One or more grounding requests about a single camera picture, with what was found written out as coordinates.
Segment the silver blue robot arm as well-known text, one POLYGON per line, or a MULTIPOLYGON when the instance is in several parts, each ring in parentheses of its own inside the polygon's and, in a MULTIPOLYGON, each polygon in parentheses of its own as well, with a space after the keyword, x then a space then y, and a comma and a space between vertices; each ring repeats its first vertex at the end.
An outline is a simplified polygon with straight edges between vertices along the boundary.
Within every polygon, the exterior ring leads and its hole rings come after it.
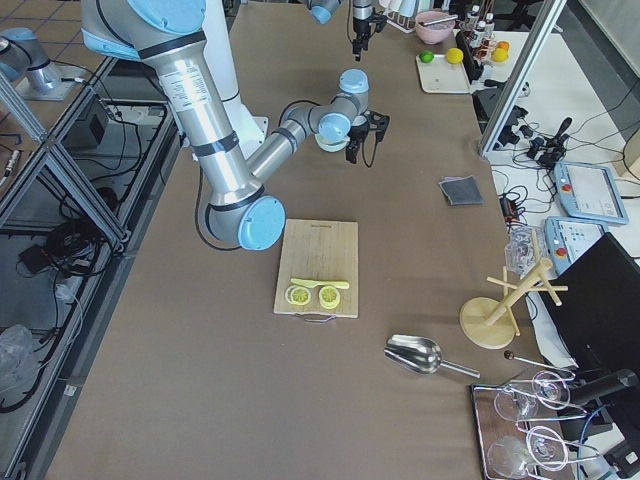
POLYGON ((307 137, 343 140, 364 119, 369 82, 360 69, 344 71, 327 105, 290 109, 251 156, 227 115, 205 59, 207 44, 229 46, 225 26, 209 28, 204 1, 84 1, 82 34, 90 50, 151 67, 212 188, 204 210, 216 239, 265 250, 281 236, 282 203, 264 182, 307 137))
MULTIPOLYGON (((315 21, 324 25, 333 18, 343 1, 310 0, 304 1, 303 4, 315 21)), ((347 20, 347 39, 351 44, 355 61, 359 62, 362 53, 369 49, 371 37, 384 30, 387 17, 375 10, 372 1, 353 0, 347 1, 347 4, 350 9, 347 20)))

